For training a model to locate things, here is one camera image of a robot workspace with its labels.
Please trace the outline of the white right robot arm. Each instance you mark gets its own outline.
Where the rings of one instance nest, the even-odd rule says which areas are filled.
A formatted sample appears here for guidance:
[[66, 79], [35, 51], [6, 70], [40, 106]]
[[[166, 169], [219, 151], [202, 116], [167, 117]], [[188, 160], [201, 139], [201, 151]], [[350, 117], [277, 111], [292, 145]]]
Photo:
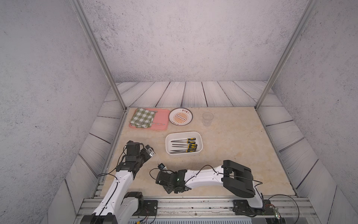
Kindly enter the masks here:
[[218, 167], [205, 165], [200, 170], [172, 171], [160, 164], [155, 183], [163, 186], [168, 194], [183, 193], [198, 187], [222, 186], [235, 196], [246, 200], [250, 208], [263, 209], [264, 200], [253, 178], [251, 169], [231, 160], [224, 160]]

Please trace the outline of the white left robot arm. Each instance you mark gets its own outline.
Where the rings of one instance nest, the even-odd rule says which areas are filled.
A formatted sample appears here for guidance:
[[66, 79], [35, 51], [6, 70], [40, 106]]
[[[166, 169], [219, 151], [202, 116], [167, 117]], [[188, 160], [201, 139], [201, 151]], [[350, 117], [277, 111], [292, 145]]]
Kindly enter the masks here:
[[128, 141], [115, 167], [114, 180], [100, 205], [91, 215], [83, 216], [81, 224], [127, 224], [135, 213], [144, 209], [142, 192], [129, 192], [140, 168], [155, 155], [153, 148]]

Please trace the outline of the white plastic storage box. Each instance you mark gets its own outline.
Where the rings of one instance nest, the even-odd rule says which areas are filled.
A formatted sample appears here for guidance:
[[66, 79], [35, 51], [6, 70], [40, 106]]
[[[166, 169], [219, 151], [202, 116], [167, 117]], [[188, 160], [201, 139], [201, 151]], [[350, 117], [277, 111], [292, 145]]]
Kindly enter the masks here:
[[172, 156], [191, 156], [191, 155], [199, 155], [203, 150], [203, 141], [202, 137], [198, 132], [182, 132], [182, 133], [172, 133], [166, 137], [166, 152], [169, 154], [174, 147], [172, 147], [172, 140], [181, 140], [187, 138], [196, 138], [197, 150], [194, 153], [185, 153], [185, 154], [174, 154]]

